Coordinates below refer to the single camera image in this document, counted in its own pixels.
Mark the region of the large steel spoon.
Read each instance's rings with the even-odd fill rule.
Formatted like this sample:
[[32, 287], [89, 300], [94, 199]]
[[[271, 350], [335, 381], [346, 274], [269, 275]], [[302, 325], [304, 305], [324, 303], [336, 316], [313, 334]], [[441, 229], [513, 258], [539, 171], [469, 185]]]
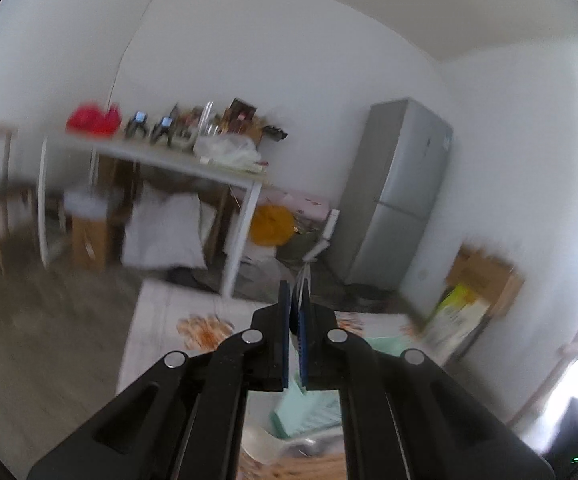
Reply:
[[310, 324], [310, 285], [312, 284], [312, 274], [310, 273], [310, 265], [304, 263], [300, 272], [298, 272], [298, 280], [296, 281], [294, 292], [294, 310], [296, 322], [296, 339], [298, 340], [298, 367], [300, 368], [300, 376], [302, 386], [308, 386], [308, 324]]

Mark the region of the floral tablecloth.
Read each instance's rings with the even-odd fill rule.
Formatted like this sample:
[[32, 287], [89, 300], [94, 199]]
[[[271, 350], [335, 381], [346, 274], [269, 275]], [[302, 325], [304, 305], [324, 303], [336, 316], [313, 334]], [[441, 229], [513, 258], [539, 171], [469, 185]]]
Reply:
[[[227, 337], [247, 330], [254, 311], [263, 306], [261, 302], [223, 299], [208, 292], [198, 292], [149, 278], [140, 289], [116, 390], [121, 392], [126, 389], [167, 353], [179, 351], [187, 356], [198, 356], [215, 350]], [[423, 347], [418, 330], [404, 314], [338, 311], [336, 322], [344, 330], [359, 336], [406, 335], [419, 341], [412, 348]], [[298, 360], [290, 358], [289, 380], [296, 370]], [[269, 415], [282, 394], [251, 393], [248, 397], [246, 422], [272, 434]]]

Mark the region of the mint green utensil holder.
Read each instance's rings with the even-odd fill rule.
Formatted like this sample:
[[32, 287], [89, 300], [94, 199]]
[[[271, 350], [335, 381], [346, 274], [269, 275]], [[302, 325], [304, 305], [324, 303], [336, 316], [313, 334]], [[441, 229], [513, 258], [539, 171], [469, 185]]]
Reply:
[[[415, 341], [406, 335], [362, 335], [371, 348], [390, 356], [400, 356], [406, 349], [415, 347]], [[291, 336], [290, 358], [298, 359], [298, 340]], [[269, 415], [272, 434], [280, 439], [290, 439], [301, 434], [341, 426], [342, 413], [339, 393], [333, 390], [312, 391], [301, 385], [300, 373], [290, 376], [289, 385], [276, 407]]]

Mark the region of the yellow white rice bag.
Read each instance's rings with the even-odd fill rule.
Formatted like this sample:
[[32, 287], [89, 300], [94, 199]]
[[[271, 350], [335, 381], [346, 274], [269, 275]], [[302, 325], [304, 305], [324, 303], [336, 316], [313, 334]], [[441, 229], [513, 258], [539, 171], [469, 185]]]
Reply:
[[481, 323], [490, 304], [465, 284], [453, 287], [436, 306], [422, 332], [433, 359], [444, 364]]

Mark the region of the cardboard box at right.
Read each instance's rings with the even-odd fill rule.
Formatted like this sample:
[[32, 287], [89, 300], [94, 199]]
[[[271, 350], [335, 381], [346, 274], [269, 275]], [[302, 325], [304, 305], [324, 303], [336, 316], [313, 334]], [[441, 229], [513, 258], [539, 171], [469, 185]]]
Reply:
[[489, 316], [501, 318], [516, 301], [524, 278], [512, 264], [462, 244], [445, 283], [452, 287], [460, 284], [469, 287], [488, 302]]

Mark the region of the white sack under desk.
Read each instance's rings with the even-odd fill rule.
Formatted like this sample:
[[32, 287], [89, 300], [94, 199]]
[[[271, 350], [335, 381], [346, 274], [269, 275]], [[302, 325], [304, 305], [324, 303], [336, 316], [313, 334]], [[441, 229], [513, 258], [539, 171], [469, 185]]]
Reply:
[[140, 270], [205, 269], [204, 245], [216, 214], [197, 193], [170, 194], [145, 183], [126, 224], [122, 265]]

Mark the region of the cardboard box under desk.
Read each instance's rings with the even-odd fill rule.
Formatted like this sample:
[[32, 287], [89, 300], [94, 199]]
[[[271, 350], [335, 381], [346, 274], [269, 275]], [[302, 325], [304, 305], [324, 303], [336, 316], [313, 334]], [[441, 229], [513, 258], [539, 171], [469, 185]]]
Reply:
[[110, 226], [106, 220], [72, 218], [72, 259], [76, 266], [102, 272], [110, 247]]

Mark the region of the pink rolled cloth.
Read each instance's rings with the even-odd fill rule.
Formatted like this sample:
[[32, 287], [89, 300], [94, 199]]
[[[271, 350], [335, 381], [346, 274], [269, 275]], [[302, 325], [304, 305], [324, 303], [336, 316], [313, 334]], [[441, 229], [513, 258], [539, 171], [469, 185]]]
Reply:
[[328, 218], [331, 206], [328, 200], [318, 196], [264, 186], [258, 196], [255, 210], [260, 208], [284, 208], [295, 217], [310, 221], [323, 222]]

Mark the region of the grey flat box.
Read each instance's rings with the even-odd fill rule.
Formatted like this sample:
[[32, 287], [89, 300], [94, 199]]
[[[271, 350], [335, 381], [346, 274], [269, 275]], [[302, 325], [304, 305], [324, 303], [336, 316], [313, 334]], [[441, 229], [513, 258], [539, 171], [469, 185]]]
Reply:
[[122, 202], [123, 193], [114, 188], [68, 188], [64, 192], [64, 210], [71, 216], [89, 220], [108, 218]]

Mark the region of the white desk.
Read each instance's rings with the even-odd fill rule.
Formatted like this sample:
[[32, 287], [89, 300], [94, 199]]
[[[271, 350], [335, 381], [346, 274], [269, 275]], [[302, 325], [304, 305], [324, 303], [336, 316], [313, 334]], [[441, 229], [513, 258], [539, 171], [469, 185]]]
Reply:
[[97, 157], [104, 155], [128, 162], [138, 162], [141, 165], [176, 171], [191, 177], [203, 178], [245, 190], [246, 194], [244, 194], [240, 206], [239, 219], [234, 229], [234, 241], [224, 265], [219, 289], [220, 296], [224, 298], [232, 296], [254, 210], [262, 188], [267, 183], [264, 176], [224, 168], [210, 162], [201, 162], [200, 159], [191, 154], [176, 152], [169, 148], [158, 148], [142, 141], [125, 141], [118, 136], [103, 139], [68, 131], [49, 133], [42, 139], [36, 188], [38, 246], [44, 266], [48, 266], [51, 261], [46, 231], [46, 185], [48, 157], [52, 148], [68, 148], [91, 154], [89, 175], [92, 178], [97, 175]]

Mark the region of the silver refrigerator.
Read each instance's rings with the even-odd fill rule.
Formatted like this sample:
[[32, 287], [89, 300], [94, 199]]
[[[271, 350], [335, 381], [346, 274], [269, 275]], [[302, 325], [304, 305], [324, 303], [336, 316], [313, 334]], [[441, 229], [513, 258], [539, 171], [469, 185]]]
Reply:
[[343, 284], [398, 289], [440, 192], [452, 140], [452, 126], [413, 99], [370, 108], [327, 252]]

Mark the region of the white plastic bag on desk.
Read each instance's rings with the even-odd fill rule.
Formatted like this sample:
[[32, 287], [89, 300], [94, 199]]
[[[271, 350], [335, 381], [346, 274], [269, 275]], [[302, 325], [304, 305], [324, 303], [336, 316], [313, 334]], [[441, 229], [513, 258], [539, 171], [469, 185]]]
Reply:
[[262, 160], [253, 140], [238, 133], [199, 136], [193, 154], [204, 162], [237, 170], [249, 170]]

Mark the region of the handheld device on desk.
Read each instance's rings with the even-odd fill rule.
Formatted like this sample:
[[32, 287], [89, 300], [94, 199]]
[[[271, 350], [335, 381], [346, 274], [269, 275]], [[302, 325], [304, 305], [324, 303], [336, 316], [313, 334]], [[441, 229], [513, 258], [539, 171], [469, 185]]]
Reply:
[[124, 136], [126, 139], [145, 139], [148, 135], [148, 114], [138, 110], [138, 112], [126, 122]]
[[151, 145], [164, 142], [170, 148], [172, 146], [173, 129], [175, 125], [175, 118], [172, 116], [163, 117], [152, 129], [149, 136]]

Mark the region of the red plastic bag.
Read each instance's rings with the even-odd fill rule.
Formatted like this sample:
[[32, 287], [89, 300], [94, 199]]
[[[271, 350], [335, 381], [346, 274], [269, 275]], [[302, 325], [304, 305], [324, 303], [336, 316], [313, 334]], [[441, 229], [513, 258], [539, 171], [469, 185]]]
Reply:
[[107, 110], [103, 110], [96, 103], [84, 103], [70, 115], [65, 127], [94, 136], [112, 136], [120, 128], [121, 122], [118, 104], [113, 103]]

